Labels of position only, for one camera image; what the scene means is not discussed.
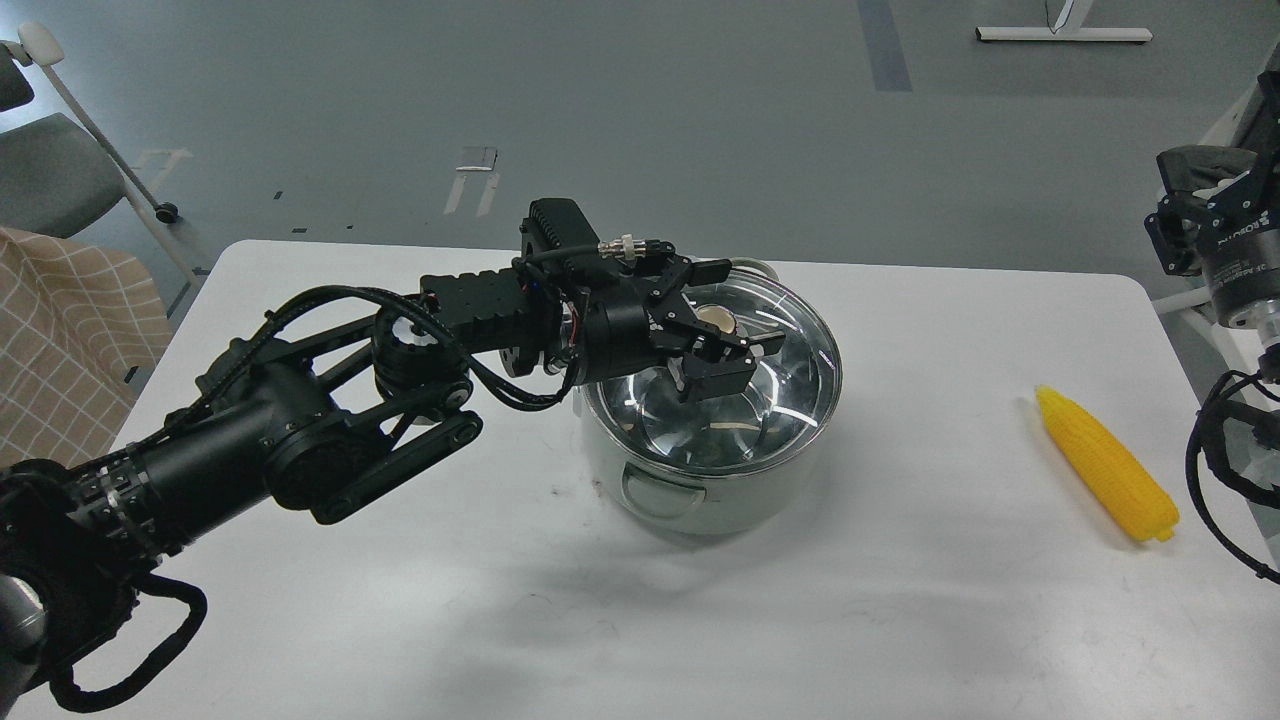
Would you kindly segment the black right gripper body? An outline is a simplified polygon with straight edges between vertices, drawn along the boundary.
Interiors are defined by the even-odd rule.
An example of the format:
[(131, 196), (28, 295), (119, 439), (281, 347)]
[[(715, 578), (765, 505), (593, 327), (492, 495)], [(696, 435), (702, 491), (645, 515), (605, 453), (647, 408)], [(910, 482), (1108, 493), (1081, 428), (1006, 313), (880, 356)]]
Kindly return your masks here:
[(1216, 322), (1233, 329), (1254, 327), (1251, 309), (1277, 297), (1277, 191), (1251, 202), (1236, 222), (1204, 223), (1196, 251)]

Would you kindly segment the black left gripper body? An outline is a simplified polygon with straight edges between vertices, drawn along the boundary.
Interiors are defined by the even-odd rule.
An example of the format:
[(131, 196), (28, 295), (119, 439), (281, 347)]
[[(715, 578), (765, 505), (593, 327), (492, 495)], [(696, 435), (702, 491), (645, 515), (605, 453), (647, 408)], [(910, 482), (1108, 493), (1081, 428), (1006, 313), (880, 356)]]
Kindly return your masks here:
[(680, 263), (575, 264), (575, 383), (632, 374), (663, 359), (650, 340), (652, 309), (672, 292)]

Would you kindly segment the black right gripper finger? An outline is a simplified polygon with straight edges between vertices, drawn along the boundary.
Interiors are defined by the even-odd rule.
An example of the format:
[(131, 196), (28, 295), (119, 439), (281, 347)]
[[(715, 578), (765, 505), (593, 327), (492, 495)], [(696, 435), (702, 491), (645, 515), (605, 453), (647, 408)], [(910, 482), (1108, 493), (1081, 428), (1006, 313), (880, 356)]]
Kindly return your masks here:
[(1221, 240), (1242, 225), (1238, 202), (1217, 196), (1249, 172), (1244, 165), (1170, 165), (1161, 170), (1164, 196), (1146, 218), (1146, 229), (1167, 275), (1193, 277), (1203, 261), (1197, 242)]

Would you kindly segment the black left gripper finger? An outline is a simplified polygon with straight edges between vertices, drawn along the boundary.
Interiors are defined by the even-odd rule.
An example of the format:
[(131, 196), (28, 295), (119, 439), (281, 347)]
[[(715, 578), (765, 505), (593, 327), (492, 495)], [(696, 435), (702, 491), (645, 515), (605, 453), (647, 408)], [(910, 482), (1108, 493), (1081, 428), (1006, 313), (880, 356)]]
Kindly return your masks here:
[(733, 264), (728, 259), (691, 260), (672, 258), (655, 281), (655, 319), (669, 320), (689, 315), (687, 287), (723, 282)]
[(714, 327), (673, 325), (660, 329), (660, 354), (680, 402), (700, 402), (740, 395), (765, 357), (776, 355), (787, 340), (783, 331), (739, 336)]

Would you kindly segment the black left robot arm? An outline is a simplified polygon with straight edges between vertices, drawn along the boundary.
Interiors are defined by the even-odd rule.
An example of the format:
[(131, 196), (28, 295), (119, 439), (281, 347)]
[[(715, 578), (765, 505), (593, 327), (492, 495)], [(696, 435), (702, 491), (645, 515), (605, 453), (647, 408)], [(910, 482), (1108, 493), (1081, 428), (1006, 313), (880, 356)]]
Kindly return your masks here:
[(136, 697), (195, 638), (196, 585), (164, 557), (265, 498), (342, 521), (474, 442), (476, 386), (521, 413), (577, 386), (664, 368), (682, 402), (735, 395), (782, 331), (726, 329), (689, 302), (730, 278), (660, 240), (604, 242), (539, 199), (509, 266), (419, 291), (306, 290), (236, 338), (163, 427), (67, 468), (3, 470), (3, 711), (46, 685), (93, 714)]

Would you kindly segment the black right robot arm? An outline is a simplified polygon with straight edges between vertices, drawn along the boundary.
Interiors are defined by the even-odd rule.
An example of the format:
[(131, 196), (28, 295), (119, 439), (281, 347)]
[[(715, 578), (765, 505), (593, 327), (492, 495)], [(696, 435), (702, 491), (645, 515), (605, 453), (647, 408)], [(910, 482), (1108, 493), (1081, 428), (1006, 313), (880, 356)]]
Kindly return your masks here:
[(1263, 450), (1277, 451), (1277, 411), (1242, 400), (1245, 389), (1277, 401), (1277, 181), (1244, 161), (1194, 167), (1166, 152), (1158, 159), (1164, 196), (1144, 228), (1169, 275), (1198, 277), (1213, 322), (1226, 329), (1258, 331), (1263, 350), (1254, 372), (1225, 372), (1197, 414), (1185, 451), (1187, 484), (1196, 514), (1210, 534), (1261, 580), (1277, 583), (1277, 569), (1244, 551), (1213, 519), (1201, 466), (1244, 500), (1277, 507), (1277, 486), (1262, 484), (1233, 466), (1228, 428), (1245, 427)]

